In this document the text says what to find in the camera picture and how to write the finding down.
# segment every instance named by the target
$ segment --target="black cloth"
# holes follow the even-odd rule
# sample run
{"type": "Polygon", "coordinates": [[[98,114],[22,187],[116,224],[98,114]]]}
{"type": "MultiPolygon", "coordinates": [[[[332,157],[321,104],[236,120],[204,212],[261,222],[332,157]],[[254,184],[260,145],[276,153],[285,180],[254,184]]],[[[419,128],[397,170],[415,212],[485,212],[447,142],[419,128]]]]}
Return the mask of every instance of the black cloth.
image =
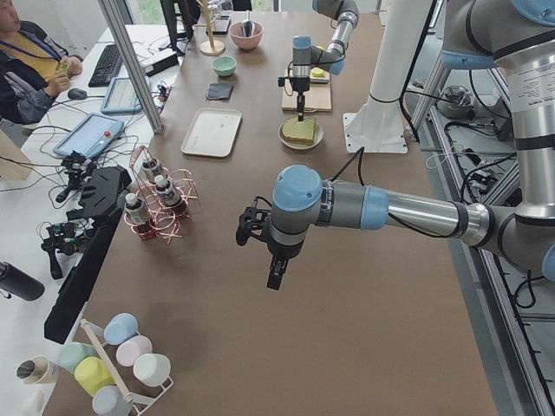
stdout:
{"type": "Polygon", "coordinates": [[[232,97],[233,85],[232,84],[210,84],[206,98],[208,100],[222,100],[229,101],[232,97]]]}

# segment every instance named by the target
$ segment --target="bowl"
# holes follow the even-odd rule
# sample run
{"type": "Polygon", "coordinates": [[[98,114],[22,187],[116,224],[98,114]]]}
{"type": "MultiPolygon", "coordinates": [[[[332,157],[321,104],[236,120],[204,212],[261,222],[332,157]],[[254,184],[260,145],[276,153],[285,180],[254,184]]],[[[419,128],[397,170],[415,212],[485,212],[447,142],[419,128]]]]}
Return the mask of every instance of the bowl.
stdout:
{"type": "Polygon", "coordinates": [[[230,56],[221,56],[214,59],[212,62],[212,69],[216,71],[219,76],[229,76],[235,72],[237,61],[230,56]]]}
{"type": "Polygon", "coordinates": [[[242,22],[232,24],[229,28],[229,34],[232,37],[233,43],[239,46],[242,50],[255,49],[262,39],[262,32],[264,27],[260,23],[254,23],[254,33],[252,36],[245,37],[243,33],[242,22]]]}

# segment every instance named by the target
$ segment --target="sandwich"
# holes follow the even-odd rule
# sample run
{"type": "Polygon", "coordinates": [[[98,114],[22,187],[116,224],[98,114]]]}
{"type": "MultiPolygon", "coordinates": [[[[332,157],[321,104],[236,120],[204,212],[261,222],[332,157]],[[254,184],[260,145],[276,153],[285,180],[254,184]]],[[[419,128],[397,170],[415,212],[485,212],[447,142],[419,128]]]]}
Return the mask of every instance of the sandwich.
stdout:
{"type": "Polygon", "coordinates": [[[305,118],[299,121],[297,117],[288,119],[281,127],[284,140],[295,145],[314,145],[316,136],[316,119],[305,118]]]}

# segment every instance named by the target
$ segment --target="lanyard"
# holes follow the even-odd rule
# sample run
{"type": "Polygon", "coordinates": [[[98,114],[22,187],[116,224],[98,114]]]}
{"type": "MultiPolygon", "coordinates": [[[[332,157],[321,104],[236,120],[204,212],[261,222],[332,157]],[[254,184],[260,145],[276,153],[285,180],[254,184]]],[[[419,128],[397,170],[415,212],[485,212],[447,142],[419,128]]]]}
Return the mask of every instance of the lanyard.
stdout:
{"type": "Polygon", "coordinates": [[[60,56],[58,54],[55,54],[54,51],[52,49],[50,49],[48,46],[42,45],[38,42],[35,42],[33,39],[30,39],[30,38],[27,38],[27,39],[32,41],[36,46],[38,46],[40,49],[42,49],[44,52],[46,52],[49,55],[49,57],[44,57],[44,56],[31,54],[28,50],[18,48],[16,45],[12,45],[11,43],[7,43],[7,42],[1,41],[1,40],[0,40],[0,45],[7,46],[8,48],[12,48],[12,49],[16,50],[17,52],[20,52],[20,53],[25,54],[27,56],[31,56],[33,58],[54,59],[55,61],[59,61],[60,56]]]}

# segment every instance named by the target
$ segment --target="table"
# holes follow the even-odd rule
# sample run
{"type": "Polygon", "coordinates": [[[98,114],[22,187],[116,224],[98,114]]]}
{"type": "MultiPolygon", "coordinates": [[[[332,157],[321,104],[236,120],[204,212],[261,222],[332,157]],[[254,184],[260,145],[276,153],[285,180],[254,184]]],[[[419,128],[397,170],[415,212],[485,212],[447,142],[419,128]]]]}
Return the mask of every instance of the table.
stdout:
{"type": "MultiPolygon", "coordinates": [[[[236,74],[221,80],[233,83],[231,100],[205,101],[218,78],[213,58],[199,52],[206,37],[197,31],[165,130],[151,142],[165,166],[189,169],[197,182],[200,206],[183,221],[184,237],[169,246],[142,242],[120,224],[84,316],[105,325],[132,313],[154,352],[170,358],[175,385],[152,416],[496,414],[445,241],[392,227],[314,227],[278,292],[265,288],[266,248],[235,244],[238,215],[255,195],[271,195],[281,169],[305,164],[330,177],[348,159],[341,118],[366,101],[382,37],[378,18],[362,16],[345,70],[332,81],[333,111],[317,114],[323,142],[300,153],[278,139],[293,114],[281,112],[277,78],[291,59],[292,36],[326,43],[330,21],[296,13],[251,19],[264,25],[257,49],[241,52],[221,38],[238,60],[236,74]],[[227,159],[180,152],[199,107],[242,112],[227,159]]],[[[431,195],[414,144],[407,155],[367,155],[363,175],[367,183],[431,195]]],[[[343,177],[356,180],[356,169],[343,177]]],[[[84,414],[87,406],[90,397],[63,374],[45,414],[84,414]]]]}
{"type": "MultiPolygon", "coordinates": [[[[167,28],[164,25],[134,25],[128,27],[128,32],[132,41],[134,41],[139,56],[148,55],[147,49],[154,52],[158,45],[165,41],[164,38],[167,39],[167,28]]],[[[106,88],[88,88],[87,84],[103,48],[107,43],[113,41],[107,29],[85,59],[83,73],[71,80],[72,88],[86,89],[89,91],[89,95],[102,96],[106,93],[106,88]]],[[[156,90],[156,85],[162,80],[167,85],[171,85],[177,72],[178,67],[173,67],[151,77],[153,90],[156,90]]],[[[123,68],[121,76],[125,73],[125,68],[123,68]]],[[[57,100],[67,100],[67,93],[62,93],[57,100]]],[[[67,104],[72,107],[64,105],[52,107],[39,123],[39,127],[55,125],[72,128],[85,117],[86,113],[100,111],[101,98],[71,101],[67,104]]],[[[125,118],[125,122],[130,120],[136,122],[127,129],[127,134],[130,136],[127,143],[118,142],[115,144],[115,146],[121,145],[118,148],[119,151],[130,151],[136,145],[147,145],[150,142],[153,132],[147,119],[141,119],[141,115],[137,114],[125,118]]],[[[38,129],[30,135],[23,145],[23,152],[33,163],[49,166],[60,165],[60,160],[53,159],[52,156],[48,155],[48,152],[62,140],[65,132],[58,131],[61,133],[55,135],[52,140],[45,144],[45,141],[52,135],[51,132],[52,129],[49,128],[38,129]],[[41,146],[46,154],[41,153],[41,146]]],[[[128,156],[121,157],[115,153],[110,153],[109,156],[114,157],[114,161],[109,161],[108,166],[114,165],[116,161],[124,166],[128,163],[128,156]]],[[[41,174],[54,172],[52,167],[37,167],[36,169],[41,174]]],[[[39,176],[35,172],[32,172],[26,181],[0,179],[0,190],[31,185],[38,179],[39,176]]],[[[65,175],[60,178],[54,176],[52,179],[55,179],[58,183],[67,183],[65,175]]],[[[48,200],[48,192],[53,186],[54,184],[48,180],[42,180],[29,189],[0,192],[0,204],[3,213],[0,217],[0,227],[2,229],[2,237],[0,237],[0,253],[2,253],[2,256],[0,261],[15,265],[45,285],[44,295],[33,302],[25,302],[15,296],[9,301],[0,299],[0,313],[4,316],[0,324],[0,348],[3,351],[3,357],[0,361],[0,386],[2,386],[3,392],[0,393],[0,399],[3,413],[12,416],[23,414],[22,403],[25,400],[36,399],[37,394],[42,395],[47,400],[53,389],[52,385],[24,385],[15,378],[17,366],[40,354],[55,361],[62,348],[61,345],[45,340],[43,337],[42,326],[56,302],[57,293],[63,279],[54,281],[50,276],[49,259],[40,248],[42,240],[38,237],[36,228],[42,221],[50,221],[52,224],[67,221],[65,212],[72,207],[76,207],[76,200],[70,200],[64,209],[55,210],[48,200]]],[[[42,229],[42,234],[45,237],[46,231],[44,229],[42,229]]],[[[57,257],[66,276],[71,267],[78,261],[79,255],[71,257],[58,255],[57,257]]]]}

